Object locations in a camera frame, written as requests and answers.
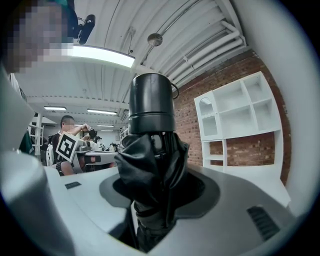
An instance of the vent slot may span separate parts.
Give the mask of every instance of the vent slot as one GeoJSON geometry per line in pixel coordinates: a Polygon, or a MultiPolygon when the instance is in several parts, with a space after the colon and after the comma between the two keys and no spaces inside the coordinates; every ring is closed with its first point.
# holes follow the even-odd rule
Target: vent slot
{"type": "Polygon", "coordinates": [[[262,206],[253,206],[246,211],[250,215],[264,241],[267,241],[280,231],[279,227],[262,206]]]}

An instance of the black umbrella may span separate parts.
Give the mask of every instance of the black umbrella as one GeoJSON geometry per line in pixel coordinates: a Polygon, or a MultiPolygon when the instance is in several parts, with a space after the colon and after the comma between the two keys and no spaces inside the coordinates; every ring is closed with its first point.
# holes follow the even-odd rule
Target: black umbrella
{"type": "Polygon", "coordinates": [[[131,134],[122,144],[115,160],[134,199],[140,249],[148,252],[173,228],[175,209],[183,204],[189,145],[174,132],[131,134]]]}

